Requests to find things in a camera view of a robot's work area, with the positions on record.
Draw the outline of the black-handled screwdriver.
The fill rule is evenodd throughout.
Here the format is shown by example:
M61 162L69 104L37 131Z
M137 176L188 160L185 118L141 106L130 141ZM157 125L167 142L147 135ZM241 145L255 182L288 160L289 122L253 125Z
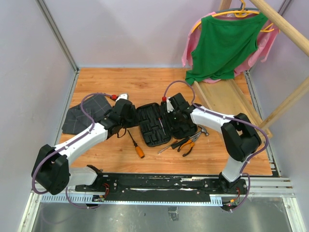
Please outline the black-handled screwdriver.
M162 127L162 131L163 131L164 135L166 135L166 132L165 132L163 123L162 123L162 121L161 121L161 118L159 117L158 120L159 120L159 122L160 122L160 125L161 125L161 127Z

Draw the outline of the black plastic tool case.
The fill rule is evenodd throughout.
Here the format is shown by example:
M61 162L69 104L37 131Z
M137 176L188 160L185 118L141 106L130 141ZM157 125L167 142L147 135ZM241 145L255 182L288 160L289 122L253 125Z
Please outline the black plastic tool case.
M148 147L166 144L172 138L183 139L197 132L197 125L195 124L192 124L189 128L172 128L167 118L167 112L163 109L163 105L156 102L138 107L137 114L140 132ZM159 117L163 123L166 135L162 131L158 120Z

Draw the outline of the orange-handled screwdriver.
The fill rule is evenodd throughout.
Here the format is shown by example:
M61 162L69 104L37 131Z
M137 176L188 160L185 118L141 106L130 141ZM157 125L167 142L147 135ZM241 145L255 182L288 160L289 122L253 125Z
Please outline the orange-handled screwdriver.
M132 142L133 142L133 145L134 145L134 147L135 147L135 151L136 151L137 155L138 155L141 159L143 159L143 158L145 157L145 154L144 154L143 150L138 146L138 144L137 144L136 141L134 140L133 136L131 135L130 131L127 130L127 132L128 132L128 134L129 134L129 136L130 136Z

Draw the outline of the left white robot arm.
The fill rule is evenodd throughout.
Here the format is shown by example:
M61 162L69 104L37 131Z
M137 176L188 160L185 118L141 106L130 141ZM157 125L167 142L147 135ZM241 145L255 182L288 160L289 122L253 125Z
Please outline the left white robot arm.
M85 185L92 191L103 186L104 174L93 165L72 168L72 163L95 145L118 135L121 129L138 126L137 111L129 101L128 94L110 95L115 105L107 114L95 121L90 115L91 125L71 139L56 146L44 145L40 148L31 177L32 190L40 194L35 187L39 183L52 195L57 195L67 187Z

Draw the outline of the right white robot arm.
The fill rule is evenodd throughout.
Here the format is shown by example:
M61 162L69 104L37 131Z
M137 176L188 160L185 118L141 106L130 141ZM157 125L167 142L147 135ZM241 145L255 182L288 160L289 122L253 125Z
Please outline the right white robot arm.
M223 193L232 192L247 158L262 144L248 117L243 113L224 115L199 104L189 104L181 93L173 97L162 97L162 104L164 112L174 121L207 127L222 135L229 158L219 174L219 189Z

